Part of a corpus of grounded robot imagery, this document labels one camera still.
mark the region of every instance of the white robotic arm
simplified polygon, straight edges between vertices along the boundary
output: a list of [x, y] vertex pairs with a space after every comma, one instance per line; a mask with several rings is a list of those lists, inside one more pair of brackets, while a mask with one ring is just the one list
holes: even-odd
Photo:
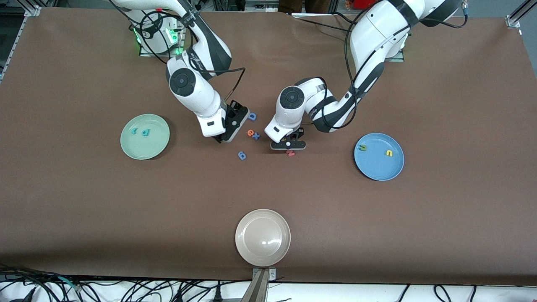
[[187, 0], [112, 0], [120, 9], [167, 8], [178, 14], [198, 42], [167, 62], [166, 78], [173, 95], [193, 111], [203, 136], [230, 142], [250, 114], [233, 101], [227, 104], [208, 83], [231, 65], [231, 52]]
[[[357, 74], [353, 85], [337, 101], [320, 77], [305, 78], [283, 89], [276, 104], [276, 114], [265, 133], [274, 141], [272, 149], [302, 149], [305, 143], [289, 139], [299, 130], [303, 113], [317, 130], [333, 132], [354, 111], [384, 70], [384, 61], [395, 55], [410, 29], [419, 19], [428, 17], [444, 21], [452, 16], [462, 0], [382, 0], [357, 22], [351, 32], [350, 47]], [[428, 26], [438, 23], [431, 21]], [[290, 89], [300, 97], [290, 102]]]

